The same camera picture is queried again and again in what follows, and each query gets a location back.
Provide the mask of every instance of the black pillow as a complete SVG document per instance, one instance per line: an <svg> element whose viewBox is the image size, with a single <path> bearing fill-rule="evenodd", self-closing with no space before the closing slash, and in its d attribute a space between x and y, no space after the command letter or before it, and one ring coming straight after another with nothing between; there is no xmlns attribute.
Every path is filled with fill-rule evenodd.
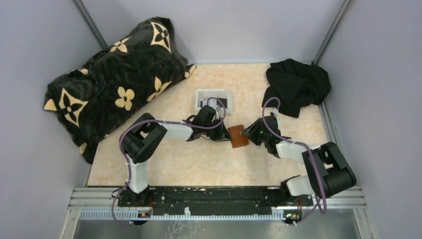
<svg viewBox="0 0 422 239"><path fill-rule="evenodd" d="M48 85L44 110L54 111L88 163L98 143L195 65L181 56L169 19L155 17Z"/></svg>

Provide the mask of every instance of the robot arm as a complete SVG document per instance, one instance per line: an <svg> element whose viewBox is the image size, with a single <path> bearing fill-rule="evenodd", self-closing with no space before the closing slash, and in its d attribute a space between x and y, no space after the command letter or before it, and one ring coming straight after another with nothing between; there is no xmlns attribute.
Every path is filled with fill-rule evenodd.
<svg viewBox="0 0 422 239"><path fill-rule="evenodd" d="M278 130L280 121L276 114L271 113L270 116L266 116L265 121L272 131L281 135ZM295 197L304 194L316 194L321 197L310 156L302 145L282 141L275 137L264 125L262 118L246 128L243 133L255 145L264 143L267 151L275 157L290 159L305 165L308 175L296 176L281 183L280 190L285 201L294 201ZM313 154L326 197L356 185L356 177L335 143L328 142L323 145L310 144L308 146Z"/></svg>
<svg viewBox="0 0 422 239"><path fill-rule="evenodd" d="M190 116L185 123L201 127L217 125L221 118L218 116L218 106L204 106L196 116ZM149 114L143 114L134 124L145 120L155 120ZM130 173L132 179L130 189L139 194L148 188L147 162L161 141L178 139L193 141L202 135L208 136L213 141L230 140L230 135L224 123L213 129L199 129L182 124L170 124L164 122L150 122L133 128L123 138L123 149L130 159Z"/></svg>

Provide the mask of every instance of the white plastic box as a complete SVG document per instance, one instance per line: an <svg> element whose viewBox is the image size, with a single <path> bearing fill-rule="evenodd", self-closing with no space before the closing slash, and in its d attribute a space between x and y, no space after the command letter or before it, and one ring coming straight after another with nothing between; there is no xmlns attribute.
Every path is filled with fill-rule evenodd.
<svg viewBox="0 0 422 239"><path fill-rule="evenodd" d="M224 90L224 89L199 89L196 93L195 98L195 110L199 112L201 109L201 101L208 100L210 97L216 97L216 98L224 98L227 99L227 108L226 108L226 114L232 115L233 114L233 101L231 98L231 94ZM220 116L223 115L223 109L218 112Z"/></svg>

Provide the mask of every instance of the gray wall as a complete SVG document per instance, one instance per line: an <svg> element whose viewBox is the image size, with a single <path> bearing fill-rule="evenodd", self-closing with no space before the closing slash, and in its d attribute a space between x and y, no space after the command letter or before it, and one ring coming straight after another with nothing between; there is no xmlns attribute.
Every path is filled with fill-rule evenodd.
<svg viewBox="0 0 422 239"><path fill-rule="evenodd" d="M70 0L0 3L1 238L52 239L87 163L51 112L47 84L99 50Z"/></svg>
<svg viewBox="0 0 422 239"><path fill-rule="evenodd" d="M422 1L356 1L321 65L381 238L421 238Z"/></svg>
<svg viewBox="0 0 422 239"><path fill-rule="evenodd" d="M141 21L172 20L191 62L312 61L343 0L84 0L108 44Z"/></svg>

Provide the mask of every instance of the metal edge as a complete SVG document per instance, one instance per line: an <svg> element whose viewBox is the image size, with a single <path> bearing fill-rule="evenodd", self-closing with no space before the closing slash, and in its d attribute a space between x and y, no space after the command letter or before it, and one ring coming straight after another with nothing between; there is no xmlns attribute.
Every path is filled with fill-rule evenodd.
<svg viewBox="0 0 422 239"><path fill-rule="evenodd" d="M378 235L378 230L375 227L371 214L369 213L369 209L368 208L364 209L363 213L365 214L366 221L368 222L368 227L369 227L369 231L371 232L372 239L379 239L380 236Z"/></svg>
<svg viewBox="0 0 422 239"><path fill-rule="evenodd" d="M75 188L70 202L69 209L109 209L113 203L114 198L111 197L112 191L117 188ZM327 205L329 209L354 209L367 208L363 191L359 186L345 190L338 195L327 198ZM124 207L127 209L145 210L147 207ZM278 207L278 209L292 209L292 207Z"/></svg>
<svg viewBox="0 0 422 239"><path fill-rule="evenodd" d="M67 210L65 220L63 222L62 230L59 236L60 239L73 239L80 215L81 215L80 209Z"/></svg>
<svg viewBox="0 0 422 239"><path fill-rule="evenodd" d="M98 30L97 26L95 25L94 20L90 16L82 0L72 0L72 1L75 4L76 8L78 9L79 13L81 14L82 18L84 19L85 23L87 24L88 28L91 30L92 34L94 35L95 40L97 40L101 49L106 48L107 43L104 40L103 36L101 35L100 30Z"/></svg>
<svg viewBox="0 0 422 239"><path fill-rule="evenodd" d="M334 35L335 31L337 30L339 24L341 23L341 20L343 19L347 10L351 6L352 2L353 2L353 0L345 0L343 2L343 5L341 6L340 11L338 12L337 16L335 17L334 22L332 23L330 29L328 30L327 35L324 38L324 41L321 44L321 47L319 48L318 52L316 53L314 60L312 61L313 65L317 65L319 63L319 60L321 59L322 55L324 54L325 50L327 49L327 46L332 39L332 36Z"/></svg>
<svg viewBox="0 0 422 239"><path fill-rule="evenodd" d="M355 216L356 224L359 230L360 238L362 239L373 239L372 233L369 229L368 221L366 220L366 215L364 209L353 209L353 214Z"/></svg>
<svg viewBox="0 0 422 239"><path fill-rule="evenodd" d="M90 179L91 169L92 169L92 164L90 164L90 165L88 166L87 172L86 172L86 174L85 174L84 184L83 184L83 187L84 187L84 188L88 187L88 181L89 181L89 179Z"/></svg>

